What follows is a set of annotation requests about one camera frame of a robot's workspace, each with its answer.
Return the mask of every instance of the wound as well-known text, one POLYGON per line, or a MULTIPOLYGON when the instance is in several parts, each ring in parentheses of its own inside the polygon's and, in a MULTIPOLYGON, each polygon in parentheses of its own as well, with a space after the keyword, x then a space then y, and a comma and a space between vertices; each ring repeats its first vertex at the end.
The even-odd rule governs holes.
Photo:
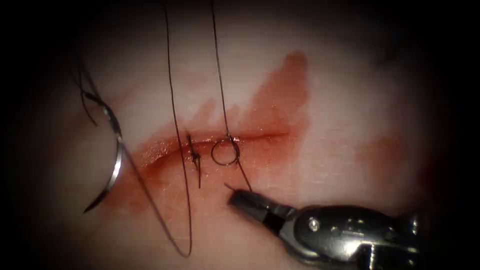
MULTIPOLYGON (((254 191, 284 194, 281 191, 289 190, 291 197, 287 200, 296 199, 299 150, 310 126, 307 71, 305 54, 294 51, 286 55, 279 68, 266 74, 247 106, 232 105, 226 112, 230 133, 239 146, 241 165, 254 191)), ((233 103, 228 92, 225 100, 233 103)), ((133 162, 156 207, 165 220, 174 224, 187 220, 184 214, 179 214, 187 212, 180 151, 185 161, 193 218, 212 205, 227 201, 231 190, 224 183, 247 189, 237 164, 221 166, 211 158, 212 147, 226 138, 223 116, 213 114, 217 106, 221 106, 221 100, 210 98, 190 121, 178 119, 181 149, 171 122, 132 152, 133 162), (200 189, 187 135, 201 157, 200 189)), ((220 154, 230 157, 228 153, 220 154)), ((138 216, 152 207, 128 162, 123 164, 117 183, 100 206, 102 214, 107 216, 113 213, 138 216)))

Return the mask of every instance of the metal instrument tip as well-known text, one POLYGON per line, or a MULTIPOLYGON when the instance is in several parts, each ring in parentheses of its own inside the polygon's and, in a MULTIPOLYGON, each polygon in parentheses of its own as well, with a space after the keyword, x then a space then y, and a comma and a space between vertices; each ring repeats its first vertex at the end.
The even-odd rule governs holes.
POLYGON ((275 201, 252 191, 237 189, 233 191, 228 204, 240 210, 278 235, 288 215, 295 208, 276 203, 275 201))

